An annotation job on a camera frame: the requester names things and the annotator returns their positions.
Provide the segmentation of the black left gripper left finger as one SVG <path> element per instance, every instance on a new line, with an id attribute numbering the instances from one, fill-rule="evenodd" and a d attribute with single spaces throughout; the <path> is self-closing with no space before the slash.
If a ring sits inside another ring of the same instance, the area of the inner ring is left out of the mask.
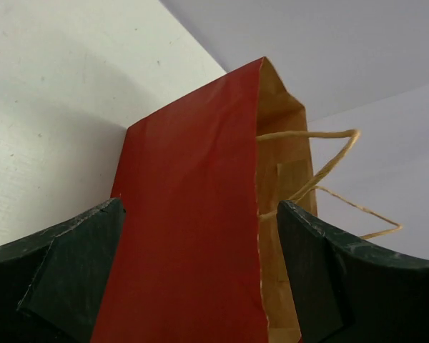
<path id="1" fill-rule="evenodd" d="M 0 246 L 0 342 L 89 342 L 125 218 L 118 198 Z"/>

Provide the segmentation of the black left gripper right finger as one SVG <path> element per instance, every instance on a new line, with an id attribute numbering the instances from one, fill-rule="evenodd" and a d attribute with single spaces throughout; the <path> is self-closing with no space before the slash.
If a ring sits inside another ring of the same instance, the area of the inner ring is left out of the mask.
<path id="1" fill-rule="evenodd" d="M 277 228 L 304 342 L 429 343 L 429 260 L 282 201 Z"/>

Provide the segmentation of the red brown paper bag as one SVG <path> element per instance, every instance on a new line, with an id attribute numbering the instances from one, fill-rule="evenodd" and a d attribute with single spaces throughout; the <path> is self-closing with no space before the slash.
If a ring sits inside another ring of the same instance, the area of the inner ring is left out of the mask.
<path id="1" fill-rule="evenodd" d="M 309 131 L 266 58 L 131 125 L 126 210 L 93 342 L 300 342 L 277 204 L 317 211 L 357 129 Z"/>

